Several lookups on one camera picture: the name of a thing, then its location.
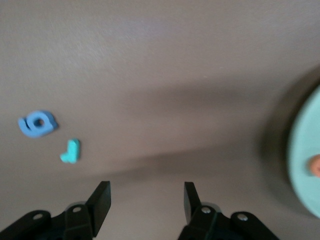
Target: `teal plate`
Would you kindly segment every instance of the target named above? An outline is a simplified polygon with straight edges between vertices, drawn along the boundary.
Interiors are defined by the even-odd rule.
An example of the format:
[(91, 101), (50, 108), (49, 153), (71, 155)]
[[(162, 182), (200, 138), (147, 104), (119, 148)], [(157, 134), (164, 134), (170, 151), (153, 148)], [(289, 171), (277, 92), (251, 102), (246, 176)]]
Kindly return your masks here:
[(319, 86), (297, 114), (287, 146), (287, 167), (293, 189), (303, 205), (320, 218), (320, 177), (308, 169), (309, 160), (320, 154)]

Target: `gray table surface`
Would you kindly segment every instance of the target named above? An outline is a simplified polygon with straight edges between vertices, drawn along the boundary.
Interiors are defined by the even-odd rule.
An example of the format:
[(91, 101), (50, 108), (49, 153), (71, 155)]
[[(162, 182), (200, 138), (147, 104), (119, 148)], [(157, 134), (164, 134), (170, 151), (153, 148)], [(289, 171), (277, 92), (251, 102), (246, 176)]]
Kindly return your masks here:
[[(226, 216), (319, 239), (320, 220), (266, 174), (257, 140), (320, 64), (319, 25), (318, 0), (0, 1), (0, 229), (110, 180), (97, 240), (174, 240), (193, 181)], [(28, 138), (17, 120), (41, 109), (59, 129)], [(81, 159), (64, 164), (71, 138)]]

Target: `screw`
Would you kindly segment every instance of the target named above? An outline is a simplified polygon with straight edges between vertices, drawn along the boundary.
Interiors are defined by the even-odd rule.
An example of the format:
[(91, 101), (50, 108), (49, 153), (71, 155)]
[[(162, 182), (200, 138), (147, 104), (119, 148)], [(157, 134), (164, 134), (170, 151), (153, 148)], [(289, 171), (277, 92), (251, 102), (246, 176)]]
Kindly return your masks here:
[(201, 211), (202, 211), (204, 214), (209, 214), (209, 213), (211, 213), (210, 208), (208, 208), (207, 206), (204, 206), (203, 208), (201, 208)]
[(238, 214), (238, 219), (240, 219), (241, 221), (247, 221), (248, 217), (246, 215), (244, 215), (243, 213)]

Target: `small toy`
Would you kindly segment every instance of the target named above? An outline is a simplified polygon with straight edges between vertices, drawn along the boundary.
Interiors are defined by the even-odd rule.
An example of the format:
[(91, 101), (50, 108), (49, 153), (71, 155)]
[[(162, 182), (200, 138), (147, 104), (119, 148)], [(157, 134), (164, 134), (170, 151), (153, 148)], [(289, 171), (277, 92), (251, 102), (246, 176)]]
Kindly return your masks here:
[(60, 155), (64, 163), (75, 164), (80, 157), (80, 141), (76, 138), (68, 140), (66, 152)]
[(58, 127), (54, 116), (45, 110), (33, 111), (27, 117), (19, 118), (18, 125), (29, 138), (42, 137)]

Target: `blue toy piece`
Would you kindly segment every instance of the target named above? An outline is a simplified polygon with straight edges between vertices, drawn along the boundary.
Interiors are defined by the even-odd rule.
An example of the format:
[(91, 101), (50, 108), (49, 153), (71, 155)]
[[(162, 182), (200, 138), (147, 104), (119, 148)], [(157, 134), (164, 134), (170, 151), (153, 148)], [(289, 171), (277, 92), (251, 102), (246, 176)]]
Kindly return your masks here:
[(65, 164), (75, 164), (80, 157), (80, 141), (76, 138), (68, 140), (66, 152), (60, 155), (60, 159)]
[(44, 110), (33, 111), (27, 117), (19, 118), (18, 125), (24, 135), (29, 138), (39, 138), (58, 127), (54, 116)]
[(288, 139), (288, 173), (296, 195), (320, 218), (320, 177), (310, 172), (310, 159), (320, 154), (320, 86), (300, 109)]

